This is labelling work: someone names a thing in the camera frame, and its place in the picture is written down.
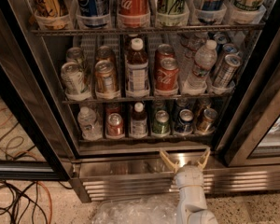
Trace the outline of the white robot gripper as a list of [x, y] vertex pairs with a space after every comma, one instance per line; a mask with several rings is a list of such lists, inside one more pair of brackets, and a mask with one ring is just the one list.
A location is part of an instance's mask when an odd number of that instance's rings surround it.
[[160, 150], [160, 156], [162, 161], [168, 167], [168, 169], [175, 174], [175, 183], [179, 189], [196, 186], [203, 186], [203, 169], [205, 168], [209, 156], [210, 148], [208, 147], [202, 156], [196, 161], [196, 166], [194, 165], [184, 165], [179, 168], [179, 161], [171, 159], [171, 156], [165, 151]]

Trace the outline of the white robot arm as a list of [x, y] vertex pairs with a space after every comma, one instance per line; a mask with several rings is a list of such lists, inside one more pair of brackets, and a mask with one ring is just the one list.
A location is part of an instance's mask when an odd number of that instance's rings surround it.
[[175, 173], [175, 184], [179, 190], [179, 203], [176, 208], [176, 224], [218, 224], [217, 218], [206, 203], [203, 190], [203, 169], [210, 156], [208, 147], [194, 164], [180, 167], [173, 162], [165, 150], [160, 156], [166, 166]]

